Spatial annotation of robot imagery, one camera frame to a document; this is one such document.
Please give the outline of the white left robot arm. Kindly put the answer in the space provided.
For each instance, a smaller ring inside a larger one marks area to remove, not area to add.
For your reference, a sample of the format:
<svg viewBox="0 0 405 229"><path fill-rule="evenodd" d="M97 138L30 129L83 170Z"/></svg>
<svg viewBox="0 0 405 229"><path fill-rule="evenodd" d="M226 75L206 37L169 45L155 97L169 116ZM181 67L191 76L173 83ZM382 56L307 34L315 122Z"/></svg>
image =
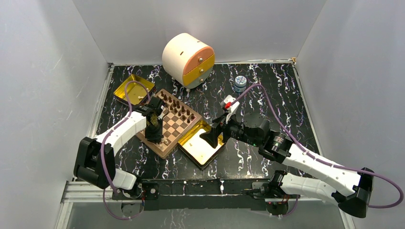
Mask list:
<svg viewBox="0 0 405 229"><path fill-rule="evenodd" d="M162 140L164 105L162 99L152 97L146 105L131 107L119 123L104 133L94 138L84 137L79 143L74 176L101 189L120 188L130 198L140 197L143 186L137 182L136 175L115 167L115 155L139 132L150 142Z"/></svg>

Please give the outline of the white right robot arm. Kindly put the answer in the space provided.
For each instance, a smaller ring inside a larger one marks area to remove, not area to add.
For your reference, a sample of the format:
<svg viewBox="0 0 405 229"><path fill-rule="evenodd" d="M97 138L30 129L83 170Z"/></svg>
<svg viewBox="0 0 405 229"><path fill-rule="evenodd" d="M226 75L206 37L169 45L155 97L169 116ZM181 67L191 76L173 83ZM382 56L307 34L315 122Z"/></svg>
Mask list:
<svg viewBox="0 0 405 229"><path fill-rule="evenodd" d="M297 144L282 134L270 129L270 123L259 114L247 114L242 122L227 114L216 118L208 132L200 138L215 148L222 135L223 143L229 138L258 148L263 158L289 167L297 168L311 177L299 177L277 170L268 184L253 185L245 194L255 198L282 198L304 195L332 203L345 213L364 218L373 189L371 170L362 172L338 169L332 162L323 164L321 156L301 150Z"/></svg>

